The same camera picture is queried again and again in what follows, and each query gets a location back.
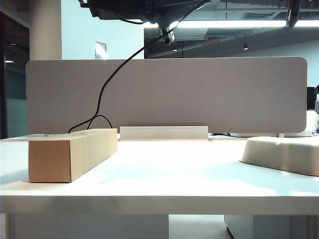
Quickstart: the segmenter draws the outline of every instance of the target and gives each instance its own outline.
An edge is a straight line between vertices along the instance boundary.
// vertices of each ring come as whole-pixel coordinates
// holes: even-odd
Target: floor
[[[170,215],[169,239],[231,239],[224,215]]]

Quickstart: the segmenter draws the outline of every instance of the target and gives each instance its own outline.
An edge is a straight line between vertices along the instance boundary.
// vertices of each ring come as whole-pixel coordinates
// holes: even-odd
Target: power cord
[[[126,19],[122,18],[118,13],[115,13],[115,15],[118,17],[119,20],[131,23],[131,24],[142,25],[142,24],[146,23],[146,21],[136,22],[136,21],[126,20]]]
[[[91,122],[89,123],[88,127],[86,129],[89,129],[90,126],[91,126],[91,123],[97,118],[97,117],[103,117],[104,119],[106,119],[106,121],[109,123],[110,127],[113,128],[111,122],[109,121],[108,118],[106,118],[104,115],[98,115],[98,116],[95,116],[94,119],[91,120]]]
[[[207,0],[202,0],[200,1],[194,8],[192,8],[185,16],[183,16],[180,20],[179,20],[179,23],[182,22],[188,15],[190,15],[194,10],[198,9],[200,6],[202,6],[202,3],[203,2],[207,2]],[[86,121],[83,121],[73,127],[71,127],[68,131],[68,133],[70,133],[73,129],[77,128],[77,127],[80,127],[82,125],[84,125],[85,123],[92,123],[92,121],[98,117],[99,115],[99,111],[100,111],[100,106],[101,106],[101,99],[102,99],[102,95],[103,95],[103,92],[104,92],[104,89],[105,87],[107,86],[107,84],[112,80],[112,78],[122,69],[122,67],[124,67],[130,60],[132,60],[136,55],[138,55],[140,52],[142,52],[143,50],[145,50],[147,47],[149,47],[150,45],[152,45],[153,43],[157,42],[158,40],[162,39],[163,37],[167,36],[168,34],[170,34],[172,31],[175,30],[175,28],[177,28],[177,26],[179,25],[179,23],[174,27],[172,28],[171,30],[167,31],[166,33],[164,33],[163,35],[155,38],[154,40],[152,40],[151,42],[149,42],[148,44],[146,44],[144,47],[142,47],[140,50],[138,50],[137,52],[135,52],[132,56],[130,56],[127,60],[125,60],[112,74],[111,76],[106,80],[106,82],[104,83],[104,85],[102,86],[101,88],[101,91],[100,91],[100,94],[99,94],[99,99],[98,99],[98,103],[97,103],[97,109],[94,113],[94,115],[86,120]]]

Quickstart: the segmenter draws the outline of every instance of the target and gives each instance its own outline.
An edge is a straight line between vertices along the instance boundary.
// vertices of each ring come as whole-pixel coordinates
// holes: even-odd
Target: fluorescent light
[[[319,27],[319,20],[299,20],[296,27]]]
[[[144,28],[157,28],[157,24],[149,22],[143,24]],[[258,27],[284,27],[283,20],[223,20],[223,21],[182,21],[178,28],[258,28]]]

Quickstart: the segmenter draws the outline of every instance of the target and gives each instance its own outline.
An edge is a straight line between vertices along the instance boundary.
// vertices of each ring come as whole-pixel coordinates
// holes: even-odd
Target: desk leg
[[[9,239],[168,239],[168,215],[14,216]]]

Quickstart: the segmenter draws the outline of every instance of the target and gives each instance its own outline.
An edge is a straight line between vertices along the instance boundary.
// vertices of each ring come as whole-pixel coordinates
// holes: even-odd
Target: glass wall
[[[4,89],[1,98],[5,107],[1,114],[1,137],[29,134],[26,121],[25,66],[29,61],[29,29],[1,13]]]

